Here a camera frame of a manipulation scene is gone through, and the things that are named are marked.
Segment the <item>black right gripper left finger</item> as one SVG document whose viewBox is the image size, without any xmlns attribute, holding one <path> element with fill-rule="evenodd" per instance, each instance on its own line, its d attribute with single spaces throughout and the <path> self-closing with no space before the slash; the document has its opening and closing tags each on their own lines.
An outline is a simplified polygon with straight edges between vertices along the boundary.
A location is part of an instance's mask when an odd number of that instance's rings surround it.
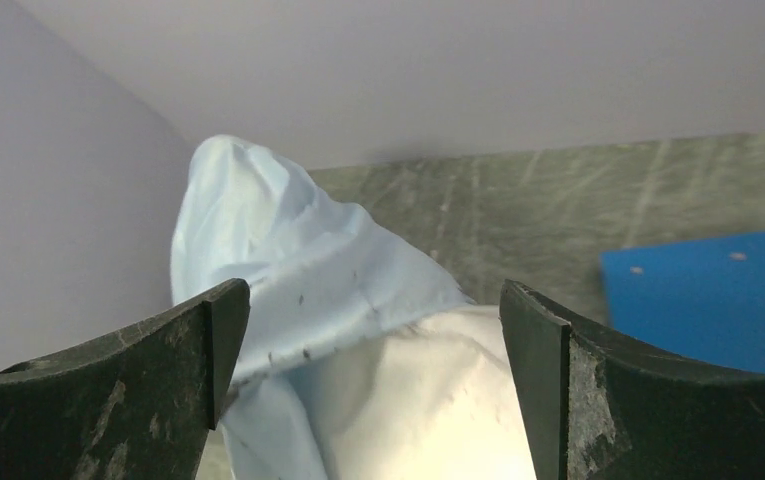
<svg viewBox="0 0 765 480">
<path fill-rule="evenodd" d="M 250 311 L 225 281 L 161 314 L 0 372 L 0 479 L 192 479 Z"/>
</svg>

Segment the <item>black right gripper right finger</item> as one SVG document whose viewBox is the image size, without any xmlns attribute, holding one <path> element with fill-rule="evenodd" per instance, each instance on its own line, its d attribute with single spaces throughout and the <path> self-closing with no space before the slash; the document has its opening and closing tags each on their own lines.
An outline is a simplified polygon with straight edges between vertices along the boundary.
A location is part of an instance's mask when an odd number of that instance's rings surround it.
<svg viewBox="0 0 765 480">
<path fill-rule="evenodd" d="M 689 359 L 503 284 L 539 479 L 765 479 L 765 374 Z"/>
</svg>

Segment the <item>white pillow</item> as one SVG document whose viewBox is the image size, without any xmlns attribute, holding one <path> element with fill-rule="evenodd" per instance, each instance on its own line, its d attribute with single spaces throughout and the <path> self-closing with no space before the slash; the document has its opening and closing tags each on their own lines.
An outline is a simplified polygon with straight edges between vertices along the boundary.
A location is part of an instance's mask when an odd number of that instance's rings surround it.
<svg viewBox="0 0 765 480">
<path fill-rule="evenodd" d="M 424 318 L 291 378 L 332 479 L 535 475 L 495 306 Z"/>
</svg>

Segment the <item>light blue pillowcase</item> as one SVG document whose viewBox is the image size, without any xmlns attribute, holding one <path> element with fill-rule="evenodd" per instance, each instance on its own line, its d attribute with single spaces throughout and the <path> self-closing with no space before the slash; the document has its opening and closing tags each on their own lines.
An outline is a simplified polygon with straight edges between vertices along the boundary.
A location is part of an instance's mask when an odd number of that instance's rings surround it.
<svg viewBox="0 0 765 480">
<path fill-rule="evenodd" d="M 220 429 L 236 479 L 323 479 L 288 373 L 469 299 L 453 276 L 298 164 L 230 135 L 195 150 L 172 236 L 172 299 L 250 289 Z"/>
</svg>

